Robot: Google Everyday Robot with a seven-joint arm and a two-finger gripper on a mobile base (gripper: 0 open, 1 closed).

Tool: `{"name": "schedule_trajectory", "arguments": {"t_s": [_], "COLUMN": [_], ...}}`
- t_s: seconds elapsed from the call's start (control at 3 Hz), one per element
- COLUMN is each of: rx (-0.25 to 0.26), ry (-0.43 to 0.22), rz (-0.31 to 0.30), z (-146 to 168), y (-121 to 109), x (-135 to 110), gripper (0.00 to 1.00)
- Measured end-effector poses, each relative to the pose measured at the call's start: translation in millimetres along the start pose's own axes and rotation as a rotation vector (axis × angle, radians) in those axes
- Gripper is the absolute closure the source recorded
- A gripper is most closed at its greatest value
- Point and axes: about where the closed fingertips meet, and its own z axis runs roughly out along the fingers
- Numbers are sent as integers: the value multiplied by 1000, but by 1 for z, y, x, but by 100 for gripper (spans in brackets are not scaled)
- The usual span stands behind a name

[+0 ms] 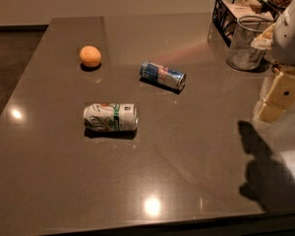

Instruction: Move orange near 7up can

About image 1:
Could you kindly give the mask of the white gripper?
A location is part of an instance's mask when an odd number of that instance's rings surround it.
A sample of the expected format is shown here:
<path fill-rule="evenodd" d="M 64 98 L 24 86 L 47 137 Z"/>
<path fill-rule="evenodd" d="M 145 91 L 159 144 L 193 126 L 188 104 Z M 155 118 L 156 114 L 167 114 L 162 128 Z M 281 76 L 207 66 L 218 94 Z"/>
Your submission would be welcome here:
<path fill-rule="evenodd" d="M 295 67 L 295 0 L 278 17 L 275 25 L 255 37 L 251 46 L 271 50 L 283 65 Z M 276 122 L 295 103 L 295 70 L 281 70 L 265 78 L 254 116 L 265 123 Z"/>

